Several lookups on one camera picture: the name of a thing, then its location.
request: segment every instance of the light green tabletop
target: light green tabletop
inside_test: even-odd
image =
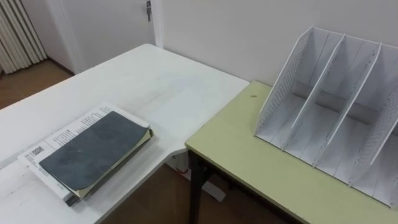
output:
[[[398,212],[254,137],[271,87],[252,82],[185,144],[308,223],[398,223]]]

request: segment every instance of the white booklet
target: white booklet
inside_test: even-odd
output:
[[[123,111],[122,109],[111,105],[110,103],[102,103],[93,110],[87,112],[74,122],[54,132],[50,136],[44,138],[34,146],[26,149],[18,159],[23,162],[40,180],[42,180],[51,190],[53,190],[64,202],[73,197],[73,194],[65,188],[59,181],[45,171],[39,162],[51,155],[63,145],[72,140],[75,136],[95,124],[108,113],[115,111],[127,119],[140,124],[141,126],[149,126],[145,121]]]

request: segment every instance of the stack of books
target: stack of books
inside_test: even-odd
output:
[[[152,136],[145,121],[103,103],[18,159],[71,206],[97,189]]]

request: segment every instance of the white desk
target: white desk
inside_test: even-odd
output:
[[[100,222],[246,85],[143,45],[0,110],[0,223]],[[68,208],[16,155],[102,101],[146,120],[155,139],[88,201]]]

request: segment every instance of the desk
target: desk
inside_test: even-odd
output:
[[[304,223],[398,223],[398,212],[254,137],[256,120],[271,87],[252,82],[185,144],[193,157],[194,185],[208,173],[203,159]],[[191,201],[191,223],[198,203]]]
[[[98,223],[238,94],[247,81],[143,45],[0,110],[0,223]],[[102,101],[155,132],[87,201],[69,208],[16,157]]]

